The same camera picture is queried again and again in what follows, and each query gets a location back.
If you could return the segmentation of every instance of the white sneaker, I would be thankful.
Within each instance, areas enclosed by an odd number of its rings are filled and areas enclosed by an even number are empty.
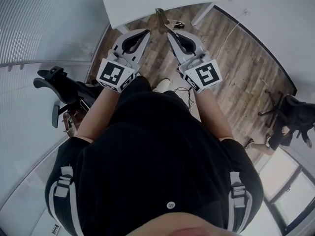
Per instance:
[[[168,78],[161,80],[157,87],[153,89],[153,92],[166,92],[170,85],[171,81]]]

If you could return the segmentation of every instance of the black cable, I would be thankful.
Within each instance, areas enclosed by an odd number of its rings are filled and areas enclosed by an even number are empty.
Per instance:
[[[186,92],[187,91],[188,92],[188,109],[189,109],[190,112],[191,112],[191,109],[192,109],[192,107],[194,106],[194,103],[195,103],[190,97],[191,90],[192,90],[192,87],[190,87],[189,89],[184,88],[184,87],[179,87],[179,88],[174,90],[174,92],[176,92],[176,91],[181,91],[181,92]]]

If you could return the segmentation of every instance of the white cable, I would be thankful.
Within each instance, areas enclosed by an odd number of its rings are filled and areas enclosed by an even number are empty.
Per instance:
[[[232,34],[232,32],[233,32],[233,31],[235,30],[235,28],[240,24],[240,22],[242,21],[242,18],[243,18],[246,14],[247,14],[247,13],[243,13],[243,14],[242,14],[242,16],[240,17],[240,19],[238,20],[237,25],[231,30],[231,32],[229,33],[229,35],[226,37],[225,42],[224,42],[224,44],[221,46],[220,51],[219,51],[219,54],[218,54],[218,56],[217,56],[216,59],[218,59],[218,57],[220,56],[220,53],[221,53],[221,51],[222,51],[222,49],[223,49],[223,46],[226,44],[228,37],[230,37],[230,35]]]

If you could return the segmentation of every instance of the white table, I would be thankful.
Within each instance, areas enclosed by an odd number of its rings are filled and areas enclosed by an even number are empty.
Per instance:
[[[103,0],[106,12],[113,29],[122,33],[128,32],[125,24],[155,13],[156,8],[169,10],[181,6],[204,3],[191,24],[197,25],[200,20],[220,0]]]

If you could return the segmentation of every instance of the person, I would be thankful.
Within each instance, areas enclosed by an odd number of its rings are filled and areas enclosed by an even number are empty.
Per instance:
[[[312,148],[312,141],[308,136],[308,131],[315,132],[315,109],[307,105],[293,108],[288,119],[277,117],[273,135],[266,139],[266,144],[256,144],[252,138],[245,145],[245,150],[256,149],[267,155],[273,155],[279,145],[290,146],[295,131],[301,132],[302,139],[307,147]]]
[[[104,88],[59,148],[45,189],[51,215],[53,184],[71,167],[82,235],[231,236],[234,171],[252,195],[251,222],[262,184],[212,92],[195,94],[200,123],[169,85],[164,79],[152,90],[138,76],[121,95]]]

